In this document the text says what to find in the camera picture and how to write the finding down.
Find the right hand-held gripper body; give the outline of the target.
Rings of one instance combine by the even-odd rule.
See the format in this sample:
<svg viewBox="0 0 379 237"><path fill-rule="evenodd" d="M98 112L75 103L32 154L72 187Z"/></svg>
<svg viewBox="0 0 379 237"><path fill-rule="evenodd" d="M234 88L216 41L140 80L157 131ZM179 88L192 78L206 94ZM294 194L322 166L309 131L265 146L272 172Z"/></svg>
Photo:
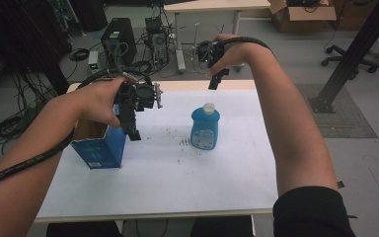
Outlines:
<svg viewBox="0 0 379 237"><path fill-rule="evenodd" d="M196 48L199 62L206 62L207 67L211 68L225 52L224 45L218 41L203 41Z"/></svg>

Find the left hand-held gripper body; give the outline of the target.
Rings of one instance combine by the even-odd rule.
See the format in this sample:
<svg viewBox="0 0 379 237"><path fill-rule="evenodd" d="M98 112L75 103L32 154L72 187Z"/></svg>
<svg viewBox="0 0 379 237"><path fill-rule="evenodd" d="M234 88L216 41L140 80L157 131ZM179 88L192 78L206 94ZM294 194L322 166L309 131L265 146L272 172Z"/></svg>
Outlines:
<svg viewBox="0 0 379 237"><path fill-rule="evenodd" d="M115 103L122 109L133 109L143 112L145 109L153 109L154 104L161 109L163 91L158 83L129 83L124 82L119 87L115 96Z"/></svg>

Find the blue cardboard box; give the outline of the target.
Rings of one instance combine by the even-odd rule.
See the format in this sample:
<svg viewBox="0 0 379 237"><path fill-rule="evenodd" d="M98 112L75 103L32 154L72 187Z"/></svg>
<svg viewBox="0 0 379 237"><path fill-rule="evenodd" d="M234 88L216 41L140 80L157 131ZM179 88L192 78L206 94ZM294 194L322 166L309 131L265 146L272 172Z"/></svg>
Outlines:
<svg viewBox="0 0 379 237"><path fill-rule="evenodd" d="M120 168L125 139L121 127L79 119L71 146L90 169Z"/></svg>

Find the blue bottle with white cap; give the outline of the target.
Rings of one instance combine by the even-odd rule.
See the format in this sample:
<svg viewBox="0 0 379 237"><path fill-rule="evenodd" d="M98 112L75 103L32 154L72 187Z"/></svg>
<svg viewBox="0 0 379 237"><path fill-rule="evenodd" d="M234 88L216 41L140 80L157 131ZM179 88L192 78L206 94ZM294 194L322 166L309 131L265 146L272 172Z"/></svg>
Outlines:
<svg viewBox="0 0 379 237"><path fill-rule="evenodd" d="M212 150L218 139L220 114L213 103L206 103L191 114L193 121L190 132L192 146L202 150Z"/></svg>

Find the person's right hand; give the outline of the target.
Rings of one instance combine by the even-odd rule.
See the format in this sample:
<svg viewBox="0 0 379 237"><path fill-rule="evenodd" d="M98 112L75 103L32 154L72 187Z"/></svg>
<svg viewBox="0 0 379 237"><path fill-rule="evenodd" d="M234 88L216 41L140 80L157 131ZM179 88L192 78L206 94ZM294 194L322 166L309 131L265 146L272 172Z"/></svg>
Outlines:
<svg viewBox="0 0 379 237"><path fill-rule="evenodd" d="M226 42L224 55L206 72L207 77L221 69L247 63L249 66L269 66L275 57L272 51L260 40L220 34L214 41Z"/></svg>

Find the person's left hand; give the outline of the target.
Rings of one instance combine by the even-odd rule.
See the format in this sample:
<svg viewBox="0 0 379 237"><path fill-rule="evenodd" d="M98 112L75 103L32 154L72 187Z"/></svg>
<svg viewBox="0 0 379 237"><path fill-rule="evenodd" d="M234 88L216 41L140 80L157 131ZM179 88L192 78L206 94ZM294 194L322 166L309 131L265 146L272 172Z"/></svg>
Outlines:
<svg viewBox="0 0 379 237"><path fill-rule="evenodd" d="M124 82L125 78L122 76L112 80L99 80L59 96L55 101L61 110L72 116L74 122L88 119L120 127L120 120L114 114L114 98Z"/></svg>

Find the white background table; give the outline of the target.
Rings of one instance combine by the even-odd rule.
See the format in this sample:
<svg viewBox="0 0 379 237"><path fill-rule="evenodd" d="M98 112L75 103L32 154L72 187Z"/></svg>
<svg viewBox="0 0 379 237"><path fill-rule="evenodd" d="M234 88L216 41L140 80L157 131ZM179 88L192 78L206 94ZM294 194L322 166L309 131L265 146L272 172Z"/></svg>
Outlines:
<svg viewBox="0 0 379 237"><path fill-rule="evenodd" d="M268 0L189 0L166 4L163 9L174 15L178 72L184 73L187 70L181 34L184 21L194 24L202 21L209 21L211 24L231 24L231 33L236 35L239 31L243 11L262 10L269 7Z"/></svg>

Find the open computer case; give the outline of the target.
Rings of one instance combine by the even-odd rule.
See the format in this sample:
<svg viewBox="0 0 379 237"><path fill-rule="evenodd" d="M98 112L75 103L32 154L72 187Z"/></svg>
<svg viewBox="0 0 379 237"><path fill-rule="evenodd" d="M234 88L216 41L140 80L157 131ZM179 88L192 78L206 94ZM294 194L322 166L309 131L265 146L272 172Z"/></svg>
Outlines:
<svg viewBox="0 0 379 237"><path fill-rule="evenodd" d="M153 64L162 67L169 63L168 32L160 17L145 19L148 44L151 50Z"/></svg>

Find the small white device green light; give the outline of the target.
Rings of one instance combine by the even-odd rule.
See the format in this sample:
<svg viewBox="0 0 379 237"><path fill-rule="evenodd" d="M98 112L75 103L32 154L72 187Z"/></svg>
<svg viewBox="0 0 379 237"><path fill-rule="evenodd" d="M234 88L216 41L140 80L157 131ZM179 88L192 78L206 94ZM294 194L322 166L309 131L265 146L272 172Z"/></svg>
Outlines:
<svg viewBox="0 0 379 237"><path fill-rule="evenodd" d="M88 56L88 69L91 74L99 71L99 53L97 51L91 51Z"/></svg>

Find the black computer tower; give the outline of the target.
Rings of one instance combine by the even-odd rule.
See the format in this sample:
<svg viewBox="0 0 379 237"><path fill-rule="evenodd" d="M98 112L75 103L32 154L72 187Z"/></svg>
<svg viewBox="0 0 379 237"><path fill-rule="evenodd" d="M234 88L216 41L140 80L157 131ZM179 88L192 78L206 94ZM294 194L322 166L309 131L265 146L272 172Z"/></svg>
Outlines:
<svg viewBox="0 0 379 237"><path fill-rule="evenodd" d="M125 66L133 63L137 49L129 18L113 18L103 33L101 42L111 62L117 59Z"/></svg>

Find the open brown cardboard box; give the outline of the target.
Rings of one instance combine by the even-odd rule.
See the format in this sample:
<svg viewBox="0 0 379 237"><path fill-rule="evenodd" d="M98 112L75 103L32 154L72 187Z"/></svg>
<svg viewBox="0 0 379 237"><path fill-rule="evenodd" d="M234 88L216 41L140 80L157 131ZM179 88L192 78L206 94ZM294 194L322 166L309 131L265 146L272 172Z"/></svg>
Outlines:
<svg viewBox="0 0 379 237"><path fill-rule="evenodd" d="M314 6L288 6L288 0L268 0L271 20L280 33L317 33L327 21L334 21L335 7L329 0L318 0Z"/></svg>

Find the grey floor mat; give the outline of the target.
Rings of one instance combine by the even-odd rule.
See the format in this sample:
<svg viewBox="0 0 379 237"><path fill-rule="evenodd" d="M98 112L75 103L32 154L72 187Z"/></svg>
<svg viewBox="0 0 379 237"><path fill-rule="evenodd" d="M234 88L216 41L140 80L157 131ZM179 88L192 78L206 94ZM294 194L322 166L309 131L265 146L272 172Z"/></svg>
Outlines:
<svg viewBox="0 0 379 237"><path fill-rule="evenodd" d="M332 113L312 112L325 138L377 138L377 134L346 88L332 102Z"/></svg>

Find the dark curtain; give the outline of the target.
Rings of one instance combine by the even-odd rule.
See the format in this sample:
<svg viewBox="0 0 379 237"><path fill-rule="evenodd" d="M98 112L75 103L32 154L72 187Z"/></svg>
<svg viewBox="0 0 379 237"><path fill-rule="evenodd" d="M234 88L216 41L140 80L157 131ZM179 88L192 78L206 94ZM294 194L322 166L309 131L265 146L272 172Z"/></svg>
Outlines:
<svg viewBox="0 0 379 237"><path fill-rule="evenodd" d="M0 0L0 49L23 77L43 73L56 94L63 95L69 83L59 66L61 55L33 18L47 19L51 13L46 0Z"/></svg>

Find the person's black sleeve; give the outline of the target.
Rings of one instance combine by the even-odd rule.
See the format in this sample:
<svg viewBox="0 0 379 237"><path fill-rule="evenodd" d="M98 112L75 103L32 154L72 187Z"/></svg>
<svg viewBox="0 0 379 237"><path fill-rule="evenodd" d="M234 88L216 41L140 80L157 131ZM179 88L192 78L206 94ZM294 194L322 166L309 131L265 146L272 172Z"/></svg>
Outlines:
<svg viewBox="0 0 379 237"><path fill-rule="evenodd" d="M301 187L281 195L273 209L274 237L356 237L342 196L325 187Z"/></svg>

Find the black metal post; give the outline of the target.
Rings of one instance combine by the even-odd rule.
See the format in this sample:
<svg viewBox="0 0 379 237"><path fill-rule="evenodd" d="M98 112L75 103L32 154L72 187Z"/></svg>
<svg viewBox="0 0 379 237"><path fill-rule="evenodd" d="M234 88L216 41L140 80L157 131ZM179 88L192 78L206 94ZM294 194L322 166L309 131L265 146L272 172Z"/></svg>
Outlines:
<svg viewBox="0 0 379 237"><path fill-rule="evenodd" d="M342 57L322 91L316 98L309 98L309 104L313 112L333 112L332 102L357 69L360 61L378 39L379 2L346 50L345 55Z"/></svg>

